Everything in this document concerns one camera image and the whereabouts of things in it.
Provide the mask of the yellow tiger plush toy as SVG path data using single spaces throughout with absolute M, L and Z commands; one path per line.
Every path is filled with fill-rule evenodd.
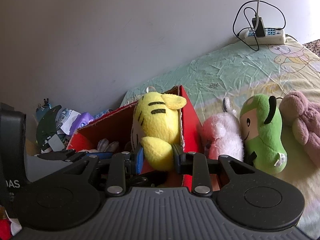
M 187 104 L 175 94 L 148 92 L 137 102 L 133 112 L 131 146 L 140 144 L 149 165 L 158 171 L 169 171 L 174 164 L 172 144 L 180 142 L 180 113 Z

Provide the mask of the pink plush toy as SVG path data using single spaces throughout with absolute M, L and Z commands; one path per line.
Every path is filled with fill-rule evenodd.
M 223 99 L 222 109 L 222 113 L 213 114 L 206 119 L 200 129 L 206 156 L 209 159 L 218 159 L 220 155 L 228 155 L 243 161 L 244 146 L 240 122 L 229 98 Z

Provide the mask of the green plush toy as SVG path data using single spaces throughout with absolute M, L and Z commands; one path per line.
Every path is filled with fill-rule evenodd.
M 244 142 L 244 162 L 275 175 L 287 164 L 281 142 L 282 118 L 275 96 L 256 94 L 242 106 L 240 126 Z

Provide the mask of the green cartoon bed sheet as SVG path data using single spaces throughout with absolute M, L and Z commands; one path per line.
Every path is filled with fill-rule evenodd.
M 176 70 L 159 75 L 129 90 L 127 105 L 149 86 L 164 92 L 182 85 L 200 121 L 222 110 L 222 100 L 230 99 L 239 111 L 254 94 L 284 97 L 297 90 L 309 100 L 319 101 L 319 57 L 292 38 L 284 45 L 261 46 L 253 51 L 241 42 L 214 51 Z M 295 185 L 305 198 L 298 227 L 310 238 L 319 237 L 319 168 L 285 126 L 281 140 L 288 162 L 279 178 Z

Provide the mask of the purple tissue pack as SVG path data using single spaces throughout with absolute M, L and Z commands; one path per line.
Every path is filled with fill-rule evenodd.
M 70 127 L 69 135 L 73 135 L 77 129 L 88 125 L 93 120 L 93 116 L 88 112 L 78 115 Z

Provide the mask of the black charger plug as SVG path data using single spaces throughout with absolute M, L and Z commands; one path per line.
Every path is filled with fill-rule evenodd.
M 265 26 L 263 23 L 263 19 L 259 17 L 259 21 L 257 22 L 257 19 L 254 17 L 252 18 L 252 24 L 253 24 L 253 29 L 255 30 L 255 35 L 256 37 L 265 37 Z

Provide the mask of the brown patterned blanket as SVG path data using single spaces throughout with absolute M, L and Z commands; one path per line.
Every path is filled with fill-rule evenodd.
M 303 44 L 303 46 L 311 52 L 313 52 L 314 54 L 316 54 L 317 56 L 320 56 L 320 39 L 305 43 Z

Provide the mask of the white plush bunny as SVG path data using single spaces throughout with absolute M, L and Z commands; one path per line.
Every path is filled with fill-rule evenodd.
M 89 152 L 89 153 L 115 153 L 119 147 L 118 141 L 109 141 L 108 139 L 101 139 L 98 142 L 96 149 L 83 149 L 80 152 Z

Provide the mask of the white power strip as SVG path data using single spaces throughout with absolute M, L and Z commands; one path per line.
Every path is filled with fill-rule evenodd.
M 244 34 L 244 42 L 252 45 L 285 44 L 286 37 L 283 29 L 265 28 L 265 36 L 255 37 L 254 32 L 249 29 Z

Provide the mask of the dark green bag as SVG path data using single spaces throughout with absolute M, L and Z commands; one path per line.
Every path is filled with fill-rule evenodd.
M 48 98 L 44 99 L 44 104 L 37 109 L 36 113 L 42 114 L 36 129 L 36 142 L 41 152 L 50 148 L 49 139 L 57 135 L 56 117 L 60 109 L 61 105 L 52 107 Z

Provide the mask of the red cardboard box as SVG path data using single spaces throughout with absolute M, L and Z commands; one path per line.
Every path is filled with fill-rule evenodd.
M 183 151 L 204 153 L 200 136 L 201 123 L 185 88 L 182 85 L 175 86 L 167 93 L 182 96 L 187 101 L 186 106 L 179 111 L 180 142 Z M 78 129 L 72 135 L 67 148 L 76 152 L 92 150 L 97 147 L 101 139 L 108 139 L 120 142 L 120 148 L 124 151 L 132 150 L 130 140 L 135 106 L 136 102 L 133 102 L 120 107 Z

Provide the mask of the mauve plush toy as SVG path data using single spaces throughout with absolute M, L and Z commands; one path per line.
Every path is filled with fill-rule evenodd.
M 319 167 L 319 103 L 309 101 L 299 91 L 286 94 L 279 110 L 283 123 L 292 127 L 292 133 L 313 163 Z

